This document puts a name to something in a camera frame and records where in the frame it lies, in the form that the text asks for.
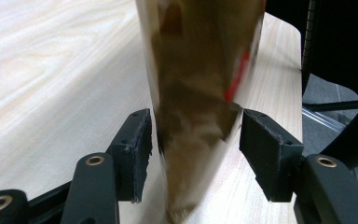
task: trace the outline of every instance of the light wood surface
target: light wood surface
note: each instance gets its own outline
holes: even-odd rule
[[[299,33],[266,14],[243,101],[302,139]],[[135,3],[0,1],[0,189],[28,199],[69,181],[76,162],[105,151],[125,118],[151,107]],[[268,203],[239,131],[187,223],[296,223],[291,203]],[[144,200],[120,203],[121,223],[159,223],[156,136]]]

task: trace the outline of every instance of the wood grain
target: wood grain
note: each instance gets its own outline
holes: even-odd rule
[[[247,107],[301,135],[299,33],[266,15]],[[83,156],[105,151],[125,118],[151,107],[135,3],[0,1],[0,189],[29,199],[69,181]],[[159,223],[157,141],[144,200],[120,203],[122,223]],[[268,203],[239,133],[187,223],[295,223],[290,203]]]

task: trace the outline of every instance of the black chair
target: black chair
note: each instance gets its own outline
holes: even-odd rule
[[[267,0],[266,11],[301,33],[302,88],[310,73],[358,94],[358,0]],[[358,102],[316,105],[314,110],[358,108]],[[358,167],[358,114],[321,154]]]

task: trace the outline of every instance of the wooden table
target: wooden table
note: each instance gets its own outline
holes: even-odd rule
[[[246,107],[302,139],[299,33],[266,15]],[[28,199],[105,151],[125,118],[151,107],[134,1],[0,1],[0,189]],[[144,200],[120,203],[122,223],[158,223],[163,194],[156,136]],[[268,203],[239,133],[187,223],[296,223],[291,203]]]

